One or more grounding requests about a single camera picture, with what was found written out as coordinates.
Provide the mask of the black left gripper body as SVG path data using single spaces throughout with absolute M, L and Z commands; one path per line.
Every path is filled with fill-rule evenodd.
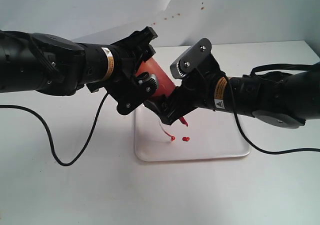
M 151 41 L 158 37 L 150 26 L 136 30 L 129 36 L 107 46 L 114 58 L 114 68 L 108 85 L 135 85 L 136 73 L 142 62 L 150 59 L 155 50 Z

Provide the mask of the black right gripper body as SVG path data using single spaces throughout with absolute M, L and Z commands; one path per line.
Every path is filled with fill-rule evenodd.
M 216 110 L 214 83 L 223 75 L 217 60 L 209 54 L 169 96 L 169 124 L 197 108 Z

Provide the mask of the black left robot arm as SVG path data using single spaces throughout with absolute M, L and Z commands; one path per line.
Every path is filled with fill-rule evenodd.
M 155 50 L 157 37 L 149 26 L 112 44 L 72 42 L 45 33 L 0 33 L 0 91 L 37 91 L 50 96 L 72 96 L 83 87 L 104 88 L 117 102 L 117 112 L 128 115 L 158 88 L 154 74 L 137 71 Z

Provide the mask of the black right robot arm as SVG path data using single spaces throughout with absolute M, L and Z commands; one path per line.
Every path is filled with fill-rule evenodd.
M 166 125 L 198 108 L 236 112 L 283 128 L 297 128 L 320 117 L 318 63 L 262 65 L 248 75 L 227 78 L 208 54 L 189 67 L 170 96 L 144 103 Z

